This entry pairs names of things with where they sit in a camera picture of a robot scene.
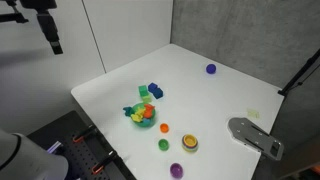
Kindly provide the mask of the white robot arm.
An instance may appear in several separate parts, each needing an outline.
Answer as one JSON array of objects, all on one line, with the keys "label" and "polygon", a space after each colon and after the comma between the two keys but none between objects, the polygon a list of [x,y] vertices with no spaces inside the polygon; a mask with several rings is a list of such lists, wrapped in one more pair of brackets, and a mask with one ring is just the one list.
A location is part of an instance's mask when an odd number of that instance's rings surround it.
[{"label": "white robot arm", "polygon": [[28,137],[0,130],[0,180],[64,180],[69,164]]}]

